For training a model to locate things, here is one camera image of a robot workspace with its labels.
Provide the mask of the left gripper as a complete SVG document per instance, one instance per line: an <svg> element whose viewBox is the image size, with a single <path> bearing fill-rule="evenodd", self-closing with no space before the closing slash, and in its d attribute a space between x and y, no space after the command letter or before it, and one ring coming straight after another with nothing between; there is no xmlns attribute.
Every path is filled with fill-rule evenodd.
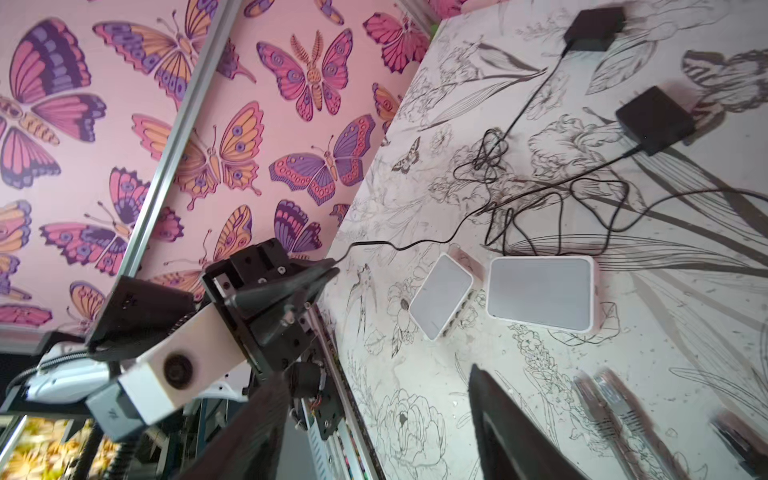
<svg viewBox="0 0 768 480"><path fill-rule="evenodd" d="M334 259L297 260L271 239L204 269L207 298L216 307L251 367L254 394L273 374L285 373L292 400L327 438L327 366L309 313L339 274Z"/></svg>

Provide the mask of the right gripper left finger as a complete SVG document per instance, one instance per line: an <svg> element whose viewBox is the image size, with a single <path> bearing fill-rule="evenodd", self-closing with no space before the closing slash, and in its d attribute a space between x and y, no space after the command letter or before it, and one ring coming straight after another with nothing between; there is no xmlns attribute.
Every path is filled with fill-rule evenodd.
<svg viewBox="0 0 768 480"><path fill-rule="evenodd" d="M274 479L290 403L290 390L284 375L272 375L202 455L178 477L188 480Z"/></svg>

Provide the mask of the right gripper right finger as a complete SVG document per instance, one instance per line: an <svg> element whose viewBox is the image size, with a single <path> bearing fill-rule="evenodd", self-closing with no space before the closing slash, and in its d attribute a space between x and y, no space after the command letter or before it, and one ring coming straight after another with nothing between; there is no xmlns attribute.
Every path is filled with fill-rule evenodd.
<svg viewBox="0 0 768 480"><path fill-rule="evenodd" d="M473 365L468 396L486 479L577 479L576 468L485 370Z"/></svg>

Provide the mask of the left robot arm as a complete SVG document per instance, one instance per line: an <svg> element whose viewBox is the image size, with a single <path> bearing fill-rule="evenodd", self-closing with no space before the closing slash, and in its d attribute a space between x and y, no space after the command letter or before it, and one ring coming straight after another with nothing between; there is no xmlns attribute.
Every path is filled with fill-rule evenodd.
<svg viewBox="0 0 768 480"><path fill-rule="evenodd" d="M150 427L202 398L235 400L234 419L179 475L273 479L302 401L322 439L344 416L309 323L337 273L335 260L292 259L270 239L208 266L201 299L123 276L96 304L88 338L45 335L39 363L8 382L4 409L91 418L74 477L89 477L107 439L118 450L105 475L125 479Z"/></svg>

